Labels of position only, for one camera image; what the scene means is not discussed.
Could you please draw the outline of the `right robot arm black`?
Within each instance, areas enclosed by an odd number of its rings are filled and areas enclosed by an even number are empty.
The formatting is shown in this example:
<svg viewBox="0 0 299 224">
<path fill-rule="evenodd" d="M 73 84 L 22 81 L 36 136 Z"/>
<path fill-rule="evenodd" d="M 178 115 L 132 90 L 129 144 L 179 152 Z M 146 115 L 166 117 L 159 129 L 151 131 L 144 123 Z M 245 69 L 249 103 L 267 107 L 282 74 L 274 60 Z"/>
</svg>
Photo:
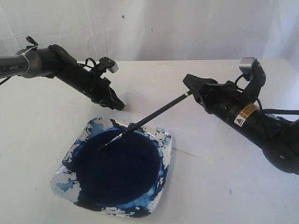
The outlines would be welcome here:
<svg viewBox="0 0 299 224">
<path fill-rule="evenodd" d="M 254 101 L 227 81 L 188 74 L 183 79 L 197 103 L 262 149 L 277 169 L 299 173 L 299 122 L 263 113 Z"/>
</svg>

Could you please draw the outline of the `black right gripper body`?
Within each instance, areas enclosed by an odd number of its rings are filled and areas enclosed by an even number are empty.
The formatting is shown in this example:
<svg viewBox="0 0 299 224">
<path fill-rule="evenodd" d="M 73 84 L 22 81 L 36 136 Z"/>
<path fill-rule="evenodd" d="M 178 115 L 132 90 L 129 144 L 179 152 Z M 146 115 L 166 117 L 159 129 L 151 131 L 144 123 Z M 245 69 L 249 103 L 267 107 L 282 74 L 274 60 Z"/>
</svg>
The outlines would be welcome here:
<svg viewBox="0 0 299 224">
<path fill-rule="evenodd" d="M 199 90 L 199 99 L 206 112 L 217 117 L 235 117 L 248 104 L 248 99 L 231 81 L 204 84 Z"/>
</svg>

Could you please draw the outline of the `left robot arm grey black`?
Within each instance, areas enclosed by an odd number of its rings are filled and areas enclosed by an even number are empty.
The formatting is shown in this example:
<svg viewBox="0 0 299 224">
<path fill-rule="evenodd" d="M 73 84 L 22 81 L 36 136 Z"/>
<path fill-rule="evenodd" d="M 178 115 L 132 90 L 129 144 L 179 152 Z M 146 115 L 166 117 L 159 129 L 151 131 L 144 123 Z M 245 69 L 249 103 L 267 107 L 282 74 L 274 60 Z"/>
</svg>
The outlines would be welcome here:
<svg viewBox="0 0 299 224">
<path fill-rule="evenodd" d="M 19 50 L 15 56 L 0 58 L 1 84 L 14 76 L 27 79 L 56 77 L 95 104 L 119 111 L 124 108 L 124 103 L 110 86 L 111 81 L 102 77 L 107 71 L 115 73 L 118 70 L 114 60 L 102 57 L 96 62 L 87 58 L 84 63 L 79 63 L 57 44 L 40 49 L 32 37 L 28 36 L 26 40 L 30 45 Z"/>
</svg>

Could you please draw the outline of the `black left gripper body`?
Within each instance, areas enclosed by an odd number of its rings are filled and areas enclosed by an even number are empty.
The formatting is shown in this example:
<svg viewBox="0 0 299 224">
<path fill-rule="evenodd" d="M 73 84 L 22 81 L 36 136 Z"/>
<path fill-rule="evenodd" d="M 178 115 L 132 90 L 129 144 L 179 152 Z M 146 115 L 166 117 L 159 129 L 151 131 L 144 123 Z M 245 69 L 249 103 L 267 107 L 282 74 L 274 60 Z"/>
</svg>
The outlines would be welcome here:
<svg viewBox="0 0 299 224">
<path fill-rule="evenodd" d="M 107 100 L 111 81 L 97 76 L 82 76 L 80 78 L 81 93 L 96 104 Z"/>
</svg>

